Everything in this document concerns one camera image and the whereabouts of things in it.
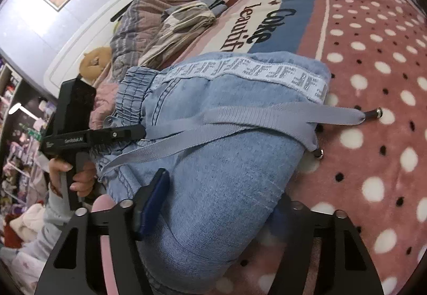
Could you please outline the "grey sleeve forearm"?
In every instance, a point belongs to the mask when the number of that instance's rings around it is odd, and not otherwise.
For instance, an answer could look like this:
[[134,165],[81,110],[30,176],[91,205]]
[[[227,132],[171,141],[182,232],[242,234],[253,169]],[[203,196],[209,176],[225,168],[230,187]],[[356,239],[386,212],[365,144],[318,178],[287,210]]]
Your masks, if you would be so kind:
[[25,244],[20,251],[42,262],[47,261],[61,236],[62,229],[69,223],[73,214],[69,204],[50,189],[44,212],[44,226],[38,232],[36,239]]

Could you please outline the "person's left hand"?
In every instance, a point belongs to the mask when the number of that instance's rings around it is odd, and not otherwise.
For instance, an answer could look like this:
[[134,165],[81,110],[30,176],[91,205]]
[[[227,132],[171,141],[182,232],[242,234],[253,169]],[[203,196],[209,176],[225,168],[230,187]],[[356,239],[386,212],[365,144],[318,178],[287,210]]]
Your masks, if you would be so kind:
[[[62,197],[61,175],[69,172],[72,166],[60,158],[52,158],[49,161],[50,187],[57,196]],[[86,161],[82,171],[76,173],[73,182],[69,185],[72,192],[76,192],[79,197],[87,197],[93,190],[96,181],[96,166],[91,161]]]

